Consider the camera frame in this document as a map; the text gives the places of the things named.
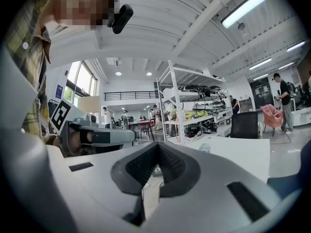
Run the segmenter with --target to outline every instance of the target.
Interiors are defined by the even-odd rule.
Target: doorway
[[[256,109],[260,109],[261,106],[267,104],[274,104],[268,78],[254,81],[250,83],[250,86],[254,95]]]

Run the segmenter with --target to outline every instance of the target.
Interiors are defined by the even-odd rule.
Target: man in black shirt
[[[293,117],[291,113],[291,97],[290,97],[290,90],[287,85],[287,83],[281,79],[281,76],[278,73],[275,73],[273,75],[273,78],[275,82],[280,83],[281,88],[281,100],[282,100],[282,108],[284,112],[284,119],[283,124],[281,126],[281,129],[283,131],[286,130],[286,123],[288,125],[288,130],[286,131],[286,134],[293,133]]]
[[[231,100],[232,112],[233,114],[237,114],[240,110],[239,102],[236,99],[234,99],[231,95],[230,95],[230,100]]]

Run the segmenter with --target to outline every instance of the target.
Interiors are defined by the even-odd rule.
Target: white metal shelf
[[[206,139],[206,141],[208,142],[208,138],[209,138],[210,136],[221,136],[221,137],[226,137],[226,136],[230,133],[230,131],[231,131],[231,124],[229,124],[229,125],[224,125],[224,126],[219,126],[216,133],[210,133],[210,134],[204,133],[203,136],[202,136],[200,139],[204,138],[204,139]],[[169,142],[174,143],[174,144],[178,144],[178,145],[181,144],[181,142],[178,142],[176,136],[167,138],[167,140],[168,140]]]
[[[199,118],[195,118],[195,119],[188,119],[188,120],[182,122],[182,124],[183,124],[183,126],[187,126],[189,124],[198,123],[198,122],[201,122],[204,120],[211,119],[213,117],[214,117],[213,115],[210,115],[210,116],[203,116],[203,117],[199,117]],[[164,124],[176,124],[176,121],[165,121]]]
[[[225,83],[223,79],[214,78],[204,73],[178,67],[173,67],[173,69],[175,71],[174,73],[178,86],[186,86],[189,84],[213,86]],[[172,78],[170,75],[164,76],[163,79],[161,78],[160,83],[162,85],[173,85]]]
[[[175,96],[172,94],[166,94],[168,98],[176,101]],[[186,91],[178,91],[180,102],[199,102],[199,101],[212,101],[218,98],[217,94],[211,94],[210,97],[205,97],[204,99],[200,98],[200,94],[198,92],[186,92]],[[164,103],[170,102],[168,99],[163,100]]]
[[[216,123],[219,123],[219,122],[224,121],[224,120],[227,120],[227,119],[229,119],[229,118],[231,118],[231,117],[232,117],[232,116],[223,116],[223,117],[221,117],[221,118],[219,118],[219,119],[216,119],[215,122],[216,122]]]
[[[216,86],[219,86],[222,90],[225,90],[225,93],[228,94],[228,89],[226,89],[224,87],[224,85],[225,85],[224,79],[215,78],[211,75],[206,75],[204,73],[197,72],[197,71],[192,71],[192,70],[188,70],[188,69],[174,67],[172,61],[169,60],[169,67],[164,71],[162,76],[159,79],[157,79],[156,81],[157,81],[157,87],[158,87],[158,92],[159,92],[160,109],[161,109],[162,118],[164,118],[164,113],[163,113],[163,110],[165,110],[164,102],[168,102],[168,101],[173,103],[176,106],[177,116],[178,116],[177,122],[176,121],[164,122],[164,120],[162,121],[165,142],[167,142],[167,140],[172,142],[173,139],[175,138],[174,143],[177,143],[176,137],[166,138],[166,127],[165,127],[166,124],[176,124],[177,123],[179,125],[180,139],[181,139],[181,144],[183,145],[183,144],[185,144],[184,126],[199,123],[201,121],[212,119],[212,118],[214,119],[215,122],[216,122],[216,120],[220,121],[220,120],[223,120],[222,118],[224,117],[223,116],[224,113],[232,112],[232,108],[231,108],[231,104],[230,104],[230,107],[227,110],[221,111],[217,115],[209,115],[209,116],[205,116],[205,117],[199,117],[196,119],[189,119],[186,121],[182,121],[182,118],[184,117],[184,111],[182,109],[182,103],[183,102],[211,101],[212,99],[213,100],[217,99],[218,95],[212,94],[211,98],[205,98],[205,100],[204,100],[204,99],[199,98],[199,93],[197,93],[197,92],[181,91],[178,88],[181,86],[186,86],[186,85],[190,85],[190,84],[199,85],[199,86],[206,85],[208,87],[216,85]],[[172,86],[172,89],[168,90],[167,93],[165,91],[162,92],[161,91],[161,85]],[[224,130],[224,131],[228,130],[228,127],[226,127],[226,128],[221,128],[221,127],[220,127],[220,131],[221,130]]]

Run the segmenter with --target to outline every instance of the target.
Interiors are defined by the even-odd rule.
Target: ceiling
[[[205,70],[235,80],[249,80],[295,61],[310,49],[307,34],[286,0],[266,0],[226,29],[221,20],[244,0],[120,0],[134,15],[121,34],[107,27],[95,31],[69,27],[52,32],[52,66],[98,59],[108,80],[155,81],[171,59],[177,67]],[[302,40],[298,49],[286,49]],[[119,67],[107,58],[119,57]],[[267,59],[256,69],[249,67]]]
[[[109,105],[109,110],[115,112],[123,112],[124,109],[131,112],[131,111],[143,111],[145,108],[146,110],[152,109],[153,104],[151,103],[139,103],[139,104],[128,104],[128,105]]]

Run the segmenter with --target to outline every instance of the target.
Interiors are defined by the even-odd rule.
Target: black rubber pad
[[[241,182],[233,182],[227,187],[253,222],[269,212]]]
[[[82,169],[85,169],[91,166],[94,166],[94,165],[91,162],[86,162],[86,163],[70,166],[69,168],[72,172],[75,172],[75,171],[82,170]]]

